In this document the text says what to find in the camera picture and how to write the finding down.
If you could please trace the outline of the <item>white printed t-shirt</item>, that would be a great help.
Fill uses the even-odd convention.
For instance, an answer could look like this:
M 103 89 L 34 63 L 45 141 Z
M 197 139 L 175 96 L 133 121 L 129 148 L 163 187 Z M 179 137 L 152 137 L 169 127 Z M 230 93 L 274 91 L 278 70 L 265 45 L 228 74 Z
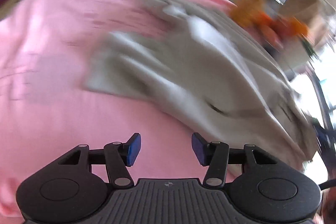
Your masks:
M 110 32 L 85 86 L 147 100 L 209 141 L 251 143 L 295 169 L 313 159 L 317 138 L 286 76 L 226 14 L 187 0 L 142 0 L 172 25 L 162 39 Z

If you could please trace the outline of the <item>pink dalmatian blanket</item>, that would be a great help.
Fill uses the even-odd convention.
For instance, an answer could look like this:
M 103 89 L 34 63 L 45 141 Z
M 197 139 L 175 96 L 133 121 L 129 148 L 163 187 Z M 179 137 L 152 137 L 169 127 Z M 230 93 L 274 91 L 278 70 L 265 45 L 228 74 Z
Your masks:
M 228 0 L 191 0 L 226 10 Z M 1 21 L 1 223 L 21 223 L 21 181 L 79 144 L 142 137 L 134 179 L 202 177 L 191 130 L 152 104 L 84 89 L 107 31 L 159 38 L 168 25 L 139 0 L 22 0 Z

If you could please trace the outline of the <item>fruit bowl with fruit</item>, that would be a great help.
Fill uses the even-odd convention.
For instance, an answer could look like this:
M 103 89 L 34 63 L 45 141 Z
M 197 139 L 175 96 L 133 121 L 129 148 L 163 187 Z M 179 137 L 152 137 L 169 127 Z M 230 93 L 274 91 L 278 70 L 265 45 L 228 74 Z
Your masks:
M 255 22 L 255 26 L 265 40 L 265 45 L 269 44 L 276 50 L 283 49 L 284 44 L 293 38 L 307 38 L 308 26 L 295 17 L 284 18 L 278 16 L 272 19 L 262 13 Z

